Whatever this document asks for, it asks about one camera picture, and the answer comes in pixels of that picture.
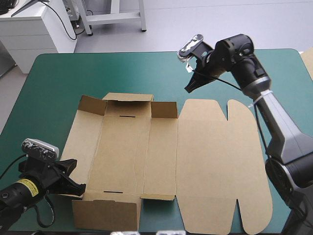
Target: cardboard flap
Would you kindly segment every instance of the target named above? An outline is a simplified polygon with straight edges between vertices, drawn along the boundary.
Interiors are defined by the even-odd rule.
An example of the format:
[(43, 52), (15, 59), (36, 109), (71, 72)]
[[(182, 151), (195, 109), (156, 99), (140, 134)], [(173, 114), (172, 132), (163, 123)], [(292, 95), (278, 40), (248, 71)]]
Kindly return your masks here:
[(216, 100), (188, 99), (179, 115), (180, 120), (226, 121)]
[(179, 196), (185, 230), (198, 234), (230, 233), (236, 199)]
[(70, 177), (78, 184), (86, 184), (96, 151), (103, 116), (77, 110), (65, 144), (62, 159), (76, 159), (77, 166)]
[(115, 101), (152, 101), (152, 94), (108, 93), (103, 100)]
[(142, 198), (174, 198), (177, 118), (152, 118)]
[(74, 200), (72, 207), (76, 228), (110, 231), (137, 230), (136, 203)]
[(153, 118), (178, 118), (176, 102), (151, 102)]
[(301, 54), (301, 58), (307, 67), (307, 70), (313, 79), (313, 47)]
[(82, 95), (79, 102), (78, 110), (98, 115), (104, 115), (106, 105), (106, 102), (101, 99)]
[(272, 200), (251, 111), (230, 100), (226, 120), (216, 101), (187, 100), (181, 113), (176, 181), (186, 230), (229, 233), (238, 199), (244, 230), (262, 231)]

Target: black cable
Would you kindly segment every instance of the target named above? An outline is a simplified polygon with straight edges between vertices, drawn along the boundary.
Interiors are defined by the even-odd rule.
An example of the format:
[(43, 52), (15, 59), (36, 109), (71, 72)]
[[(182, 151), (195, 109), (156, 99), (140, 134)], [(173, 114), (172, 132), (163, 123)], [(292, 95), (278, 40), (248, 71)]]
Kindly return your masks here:
[(266, 141), (265, 141), (265, 137), (263, 135), (263, 131), (262, 131), (262, 128), (261, 128), (261, 125), (260, 125), (260, 120), (259, 120), (259, 115), (258, 115), (256, 104), (253, 104), (253, 107), (254, 107), (256, 124), (258, 125), (260, 136), (261, 136), (261, 139), (262, 139), (262, 142), (263, 142), (263, 146), (264, 146), (264, 149), (265, 149), (265, 154), (267, 155), (268, 158), (270, 158), (270, 156), (268, 154), (268, 147), (267, 147), (267, 144), (266, 144)]
[(33, 208), (33, 209), (36, 211), (37, 223), (38, 223), (38, 225), (39, 225), (40, 227), (46, 229), (46, 228), (49, 228), (49, 227), (50, 227), (52, 224), (54, 224), (54, 222), (55, 222), (55, 210), (54, 210), (53, 203), (52, 203), (52, 201), (50, 200), (50, 198), (48, 198), (48, 195), (47, 195), (47, 194), (44, 196), (44, 199), (47, 201), (47, 203), (48, 203), (48, 205), (49, 205), (49, 207), (50, 207), (50, 209), (51, 209), (51, 212), (52, 212), (52, 221), (51, 221), (50, 224), (44, 224), (44, 223), (41, 221), (41, 218), (40, 218), (40, 214), (39, 214), (39, 210), (38, 210), (37, 205), (34, 205), (34, 206), (30, 207), (30, 208)]
[[(203, 73), (200, 73), (200, 72), (198, 72), (198, 71), (195, 71), (195, 70), (192, 70), (193, 72), (195, 72), (196, 74), (199, 74), (199, 75), (201, 75), (201, 76), (203, 76), (203, 77), (207, 77), (205, 74), (203, 74)], [(227, 85), (230, 85), (230, 86), (232, 86), (233, 88), (236, 88), (237, 90), (240, 90), (241, 91), (241, 89), (239, 88), (239, 87), (236, 87), (235, 85), (233, 85), (233, 84), (231, 84), (231, 83), (229, 83), (229, 82), (226, 82), (226, 81), (224, 81), (224, 80), (222, 80), (222, 79), (219, 79), (219, 78), (217, 78), (217, 77), (213, 77), (214, 79), (216, 79), (216, 80), (218, 80), (218, 81), (220, 81), (220, 82), (224, 82), (225, 84), (227, 84)]]
[(26, 157), (27, 154), (23, 154), (21, 156), (19, 156), (18, 158), (16, 158), (13, 162), (11, 162), (11, 164), (4, 170), (4, 172), (2, 173), (2, 175), (0, 176), (0, 179), (2, 179), (2, 177), (6, 174), (6, 172), (10, 169), (10, 167), (17, 162), (19, 159)]
[(82, 34), (83, 32), (85, 32), (85, 29), (83, 31), (81, 31), (80, 33), (75, 33), (76, 36)]
[(44, 5), (46, 5), (47, 7), (49, 7), (49, 8), (59, 17), (59, 19), (60, 19), (60, 21), (61, 21), (61, 23), (62, 23), (62, 25), (63, 25), (63, 28), (64, 28), (65, 32), (67, 33), (68, 37), (75, 41), (75, 40), (77, 39), (77, 35), (75, 34), (75, 38), (72, 38), (72, 37), (70, 36), (70, 34), (68, 33), (67, 28), (65, 27), (65, 25), (64, 25), (64, 23), (63, 23), (61, 17), (59, 16), (59, 14), (58, 14), (51, 6), (49, 6), (49, 5), (46, 4), (45, 2), (43, 2), (43, 1), (40, 1), (40, 2), (41, 2), (42, 4), (44, 4)]

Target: yellow warning label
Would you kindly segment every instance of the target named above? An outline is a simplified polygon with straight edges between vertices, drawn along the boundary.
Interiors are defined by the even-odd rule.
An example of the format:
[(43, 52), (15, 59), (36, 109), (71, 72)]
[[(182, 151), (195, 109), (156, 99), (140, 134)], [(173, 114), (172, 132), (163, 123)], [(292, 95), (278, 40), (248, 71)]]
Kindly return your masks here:
[(30, 191), (32, 197), (36, 196), (39, 193), (37, 186), (31, 180), (20, 179), (19, 181), (17, 181), (17, 183), (25, 185), (28, 188), (28, 190)]

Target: metal frame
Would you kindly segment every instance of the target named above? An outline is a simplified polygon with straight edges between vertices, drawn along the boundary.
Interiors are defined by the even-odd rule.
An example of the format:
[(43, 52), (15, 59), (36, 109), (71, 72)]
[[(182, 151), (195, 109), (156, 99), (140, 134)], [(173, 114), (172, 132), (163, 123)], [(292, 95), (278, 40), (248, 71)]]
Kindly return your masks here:
[(85, 6), (84, 0), (77, 0), (77, 7), (82, 17), (82, 21), (88, 35), (92, 35), (91, 26), (96, 24), (115, 24), (141, 21), (141, 31), (147, 30), (144, 0), (138, 0), (139, 11), (120, 13), (120, 0), (111, 0), (111, 13), (104, 15), (89, 16)]

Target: cardboard slot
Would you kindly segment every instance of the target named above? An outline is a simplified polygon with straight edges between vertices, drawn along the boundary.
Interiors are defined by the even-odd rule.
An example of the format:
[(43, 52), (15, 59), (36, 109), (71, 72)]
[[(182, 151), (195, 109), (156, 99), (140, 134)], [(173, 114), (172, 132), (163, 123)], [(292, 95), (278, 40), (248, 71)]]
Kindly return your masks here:
[(103, 191), (103, 192), (109, 192), (109, 193), (123, 193), (123, 192), (117, 192), (117, 191)]

